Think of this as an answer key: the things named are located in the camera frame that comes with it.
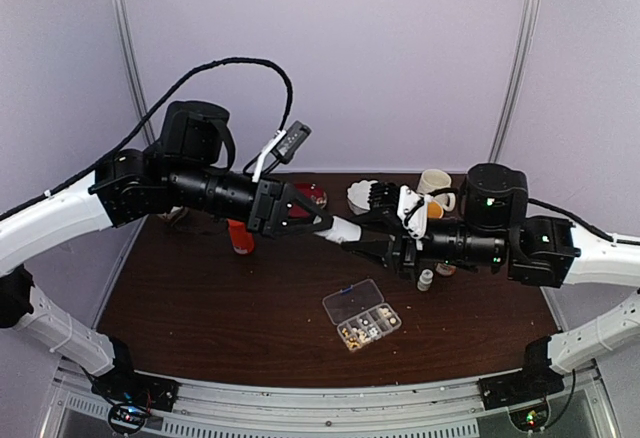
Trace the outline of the small white bottle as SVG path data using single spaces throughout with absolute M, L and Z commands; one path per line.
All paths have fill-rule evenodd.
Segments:
M 334 216 L 331 226 L 326 230 L 316 231 L 315 235 L 336 244 L 358 242 L 362 229 L 355 223 Z
M 434 273 L 431 269 L 424 269 L 416 282 L 416 287 L 420 292 L 427 292 L 433 283 Z

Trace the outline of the clear plastic pill organizer box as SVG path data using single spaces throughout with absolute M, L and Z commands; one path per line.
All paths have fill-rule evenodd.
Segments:
M 399 330 L 402 320 L 372 279 L 327 295 L 322 305 L 350 352 L 356 352 Z

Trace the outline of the orange pill bottle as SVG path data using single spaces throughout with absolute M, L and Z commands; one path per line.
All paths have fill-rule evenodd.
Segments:
M 232 219 L 228 219 L 227 223 L 234 252 L 239 255 L 251 254 L 255 249 L 255 242 L 246 225 L 241 221 Z

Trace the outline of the grey cap supplement bottle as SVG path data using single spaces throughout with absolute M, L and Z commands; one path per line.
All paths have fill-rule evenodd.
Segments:
M 437 263 L 435 267 L 435 271 L 440 276 L 450 277 L 456 273 L 457 268 L 453 265 L 449 265 L 446 263 Z

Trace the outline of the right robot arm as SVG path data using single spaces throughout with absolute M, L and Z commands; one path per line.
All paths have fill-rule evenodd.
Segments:
M 507 272 L 523 285 L 617 284 L 639 287 L 639 240 L 607 233 L 530 197 L 526 175 L 497 163 L 473 166 L 462 184 L 418 191 L 374 183 L 369 210 L 334 218 L 337 241 L 399 276 L 422 263 Z

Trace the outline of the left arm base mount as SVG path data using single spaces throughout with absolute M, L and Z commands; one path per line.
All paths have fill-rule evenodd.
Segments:
M 87 375 L 91 391 L 109 404 L 128 404 L 144 411 L 171 412 L 178 397 L 179 383 L 175 380 L 138 372 L 126 375 L 108 373 Z

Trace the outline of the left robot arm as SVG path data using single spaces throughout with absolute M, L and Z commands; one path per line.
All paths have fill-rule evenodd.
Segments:
M 231 172 L 229 112 L 215 104 L 169 105 L 160 138 L 144 151 L 104 159 L 72 185 L 1 222 L 1 325 L 23 330 L 76 362 L 123 402 L 144 391 L 128 348 L 53 304 L 24 264 L 85 234 L 116 228 L 175 207 L 201 210 L 277 237 L 315 232 L 338 239 L 339 222 L 293 185 Z

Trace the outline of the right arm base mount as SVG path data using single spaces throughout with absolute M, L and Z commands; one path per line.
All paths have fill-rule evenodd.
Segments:
M 478 381 L 485 410 L 511 407 L 543 399 L 564 390 L 564 379 L 551 370 L 512 373 L 482 378 Z

